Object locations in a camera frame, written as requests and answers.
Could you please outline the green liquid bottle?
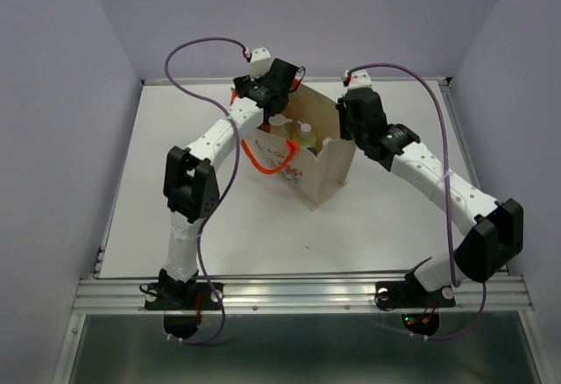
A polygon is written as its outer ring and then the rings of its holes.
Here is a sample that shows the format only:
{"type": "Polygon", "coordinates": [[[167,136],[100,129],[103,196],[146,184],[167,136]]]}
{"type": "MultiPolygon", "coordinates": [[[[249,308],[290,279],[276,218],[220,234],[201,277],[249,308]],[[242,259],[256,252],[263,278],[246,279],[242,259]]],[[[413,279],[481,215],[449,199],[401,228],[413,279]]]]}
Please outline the green liquid bottle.
{"type": "Polygon", "coordinates": [[[291,139],[301,147],[316,147],[317,137],[308,123],[298,121],[298,126],[291,139]]]}

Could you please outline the white bottle black cap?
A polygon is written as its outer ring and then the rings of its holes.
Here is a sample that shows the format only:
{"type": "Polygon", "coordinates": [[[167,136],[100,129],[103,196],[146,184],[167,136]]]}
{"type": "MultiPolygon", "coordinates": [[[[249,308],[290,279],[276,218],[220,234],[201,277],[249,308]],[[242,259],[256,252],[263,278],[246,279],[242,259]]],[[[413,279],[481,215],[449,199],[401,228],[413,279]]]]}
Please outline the white bottle black cap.
{"type": "Polygon", "coordinates": [[[318,148],[313,147],[313,146],[308,146],[307,150],[310,151],[315,156],[317,156],[331,141],[332,141],[332,138],[327,137],[322,141],[322,144],[318,148]]]}

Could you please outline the canvas bag with orange handles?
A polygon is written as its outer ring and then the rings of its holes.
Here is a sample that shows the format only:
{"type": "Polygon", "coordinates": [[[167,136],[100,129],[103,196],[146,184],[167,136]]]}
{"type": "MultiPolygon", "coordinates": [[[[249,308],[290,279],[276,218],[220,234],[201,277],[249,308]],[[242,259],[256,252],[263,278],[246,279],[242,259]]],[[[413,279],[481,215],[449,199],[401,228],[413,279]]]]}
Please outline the canvas bag with orange handles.
{"type": "Polygon", "coordinates": [[[346,184],[356,145],[340,138],[336,103],[306,85],[291,95],[281,114],[292,120],[288,139],[271,134],[266,121],[247,134],[242,149],[255,169],[280,177],[313,210],[346,184]],[[311,125],[317,137],[316,148],[325,138],[332,138],[317,156],[291,139],[298,121],[311,125]]]}

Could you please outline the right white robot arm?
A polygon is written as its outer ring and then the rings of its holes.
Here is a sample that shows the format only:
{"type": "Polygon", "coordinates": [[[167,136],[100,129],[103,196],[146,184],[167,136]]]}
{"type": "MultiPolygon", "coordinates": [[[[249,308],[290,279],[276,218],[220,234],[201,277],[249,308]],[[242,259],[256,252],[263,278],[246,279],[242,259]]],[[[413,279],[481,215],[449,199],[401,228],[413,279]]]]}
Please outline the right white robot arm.
{"type": "Polygon", "coordinates": [[[421,307],[455,281],[484,283],[522,251],[522,206],[514,199],[500,202],[444,169],[418,135],[388,123],[377,92],[348,89],[336,108],[342,138],[420,191],[463,236],[459,246],[420,262],[403,281],[383,284],[383,308],[421,307]]]}

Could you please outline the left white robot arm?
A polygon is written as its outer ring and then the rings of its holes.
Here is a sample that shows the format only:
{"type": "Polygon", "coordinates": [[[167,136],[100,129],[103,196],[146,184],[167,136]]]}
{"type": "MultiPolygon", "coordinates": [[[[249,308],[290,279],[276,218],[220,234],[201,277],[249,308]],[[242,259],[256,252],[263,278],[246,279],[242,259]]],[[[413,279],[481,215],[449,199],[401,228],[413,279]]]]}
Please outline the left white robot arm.
{"type": "Polygon", "coordinates": [[[235,78],[237,96],[225,116],[187,147],[174,146],[168,152],[163,194],[171,212],[171,231],[159,284],[175,308],[187,308],[195,298],[190,281],[198,271],[196,242],[203,222],[220,202],[217,170],[235,151],[236,139],[243,139],[287,108],[299,70],[284,60],[273,59],[264,74],[235,78]]]}

